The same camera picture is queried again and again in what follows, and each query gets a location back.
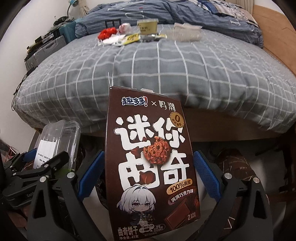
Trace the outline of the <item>clear plastic food container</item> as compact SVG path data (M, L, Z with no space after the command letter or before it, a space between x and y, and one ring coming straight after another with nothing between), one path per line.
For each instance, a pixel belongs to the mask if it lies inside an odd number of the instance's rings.
M66 151L69 160L64 167L74 170L80 135L80 125L76 121L60 120L46 125L41 133L33 168L40 168L60 152Z

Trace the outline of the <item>brown cookie box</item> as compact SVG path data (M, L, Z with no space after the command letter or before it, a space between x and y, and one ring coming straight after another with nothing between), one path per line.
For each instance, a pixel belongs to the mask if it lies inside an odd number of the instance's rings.
M196 170L180 101L111 87L107 206L115 240L141 240L200 218Z

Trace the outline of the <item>white tissue paper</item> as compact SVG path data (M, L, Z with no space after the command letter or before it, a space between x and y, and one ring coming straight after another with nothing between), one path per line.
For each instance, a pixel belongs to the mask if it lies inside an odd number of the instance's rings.
M126 37L126 35L112 35L110 38L107 38L105 40L98 40L98 46L103 45L113 45L113 46L122 46L123 45L123 39Z

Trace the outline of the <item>yellow rice cracker packet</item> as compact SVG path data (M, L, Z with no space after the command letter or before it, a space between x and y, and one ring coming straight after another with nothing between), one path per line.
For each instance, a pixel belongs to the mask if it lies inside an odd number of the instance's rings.
M123 45L128 45L134 42L138 42L139 40L140 40L140 34L132 34L132 35L125 36L121 41L121 43Z

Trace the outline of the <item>black wet wipe packet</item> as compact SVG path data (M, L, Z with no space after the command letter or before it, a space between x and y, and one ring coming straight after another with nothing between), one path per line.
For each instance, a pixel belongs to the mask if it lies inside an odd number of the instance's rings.
M161 39L167 39L166 34L151 34L151 35L140 35L140 40L142 42L155 42Z

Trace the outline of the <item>bubble wrap sheet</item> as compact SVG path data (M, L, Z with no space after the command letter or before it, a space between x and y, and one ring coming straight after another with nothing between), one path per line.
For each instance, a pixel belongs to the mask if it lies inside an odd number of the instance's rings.
M202 26L175 23L172 29L166 30L164 33L169 40L195 42L202 37Z

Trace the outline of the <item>brown patterned trouser leg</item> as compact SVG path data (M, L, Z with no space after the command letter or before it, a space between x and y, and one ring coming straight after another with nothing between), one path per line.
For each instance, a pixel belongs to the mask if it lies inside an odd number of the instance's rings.
M230 173L239 180L250 181L257 178L257 175L243 156L225 156L218 163L218 166L224 174Z

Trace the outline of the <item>grey checked bed sheet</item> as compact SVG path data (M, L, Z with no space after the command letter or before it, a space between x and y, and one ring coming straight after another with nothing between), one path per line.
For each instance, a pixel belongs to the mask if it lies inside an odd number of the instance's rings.
M45 59L21 84L16 113L33 128L77 121L105 127L111 85L150 89L186 108L222 111L261 128L295 123L295 76L256 45L210 30L196 42L100 45L88 35Z

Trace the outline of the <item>grey suitcase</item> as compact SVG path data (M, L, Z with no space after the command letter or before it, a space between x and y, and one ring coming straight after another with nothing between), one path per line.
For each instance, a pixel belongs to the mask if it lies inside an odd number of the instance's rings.
M64 36L60 36L56 39L49 41L38 50L29 53L24 59L26 70L29 71L36 68L42 61L48 58L53 53L57 52L61 48L66 46Z

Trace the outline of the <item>teal suitcase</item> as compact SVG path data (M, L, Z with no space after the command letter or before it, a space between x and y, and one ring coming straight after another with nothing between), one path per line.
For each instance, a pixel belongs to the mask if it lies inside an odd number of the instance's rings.
M60 35L64 36L66 44L69 44L76 39L75 28L75 21L63 24L58 28L58 32Z

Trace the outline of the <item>beige left curtain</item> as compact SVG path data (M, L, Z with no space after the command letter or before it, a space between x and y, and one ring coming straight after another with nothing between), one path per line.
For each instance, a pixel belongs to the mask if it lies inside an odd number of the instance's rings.
M86 0L79 0L78 6L79 6L79 11L80 11L80 16L83 18L89 12L89 8L87 6L87 1Z

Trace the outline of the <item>blue desk lamp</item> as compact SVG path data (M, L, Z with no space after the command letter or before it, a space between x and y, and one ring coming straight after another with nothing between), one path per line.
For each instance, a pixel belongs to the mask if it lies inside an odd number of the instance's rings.
M67 17L69 17L69 10L70 10L70 8L71 8L71 7L76 7L76 6L78 6L78 4L79 4L79 0L69 0L68 3L69 3L69 6L68 6L68 8L67 8Z

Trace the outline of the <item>yellow yogurt cup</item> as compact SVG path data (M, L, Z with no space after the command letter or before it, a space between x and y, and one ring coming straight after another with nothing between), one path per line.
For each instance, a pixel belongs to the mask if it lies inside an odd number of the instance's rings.
M137 27L139 28L141 35L156 34L158 30L158 19L143 19L137 21Z

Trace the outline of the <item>wooden headboard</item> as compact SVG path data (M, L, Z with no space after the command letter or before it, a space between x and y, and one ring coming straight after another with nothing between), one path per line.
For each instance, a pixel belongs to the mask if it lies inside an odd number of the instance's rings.
M253 17L262 30L264 49L295 73L295 29L288 18L259 5L253 7Z

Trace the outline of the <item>patterned pillow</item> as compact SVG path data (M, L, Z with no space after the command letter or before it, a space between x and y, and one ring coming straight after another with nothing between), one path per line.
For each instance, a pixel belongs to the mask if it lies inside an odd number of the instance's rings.
M199 6L214 15L231 16L249 24L257 25L253 16L242 6L227 1L198 1Z

